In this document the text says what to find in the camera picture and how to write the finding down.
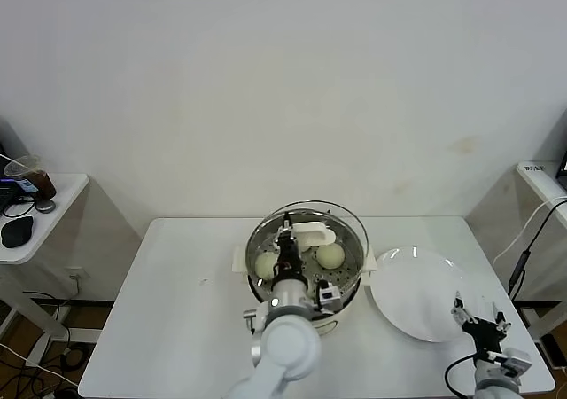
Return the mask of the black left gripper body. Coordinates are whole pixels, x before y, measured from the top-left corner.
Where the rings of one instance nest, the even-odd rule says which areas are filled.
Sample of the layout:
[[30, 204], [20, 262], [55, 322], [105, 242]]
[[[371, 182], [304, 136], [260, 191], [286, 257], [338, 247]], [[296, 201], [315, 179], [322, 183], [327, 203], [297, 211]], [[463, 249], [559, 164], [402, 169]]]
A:
[[279, 241], [278, 258], [274, 265], [274, 279], [304, 279], [303, 261], [296, 241]]

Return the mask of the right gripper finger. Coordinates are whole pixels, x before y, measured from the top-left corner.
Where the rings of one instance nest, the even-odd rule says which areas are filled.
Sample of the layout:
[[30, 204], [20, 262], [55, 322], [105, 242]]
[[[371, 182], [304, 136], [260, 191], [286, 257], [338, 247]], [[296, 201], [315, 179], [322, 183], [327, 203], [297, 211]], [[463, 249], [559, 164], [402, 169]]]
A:
[[496, 329], [501, 333], [506, 333], [509, 329], [509, 322], [505, 318], [503, 311], [497, 307], [495, 302], [493, 302], [492, 306]]
[[475, 324], [477, 322], [477, 319], [465, 308], [464, 301], [459, 291], [455, 293], [451, 314], [454, 321], [459, 326], [463, 326], [464, 324]]

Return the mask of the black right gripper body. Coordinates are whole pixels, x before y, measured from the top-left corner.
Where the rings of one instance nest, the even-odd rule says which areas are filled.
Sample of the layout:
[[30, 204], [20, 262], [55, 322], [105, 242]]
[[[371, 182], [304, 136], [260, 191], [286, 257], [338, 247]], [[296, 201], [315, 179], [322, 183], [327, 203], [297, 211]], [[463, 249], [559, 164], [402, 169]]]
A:
[[506, 332], [499, 332], [494, 321], [477, 318], [475, 324], [464, 324], [462, 330], [472, 337], [476, 353], [474, 359], [488, 359], [489, 353], [500, 354], [501, 342], [506, 338]]

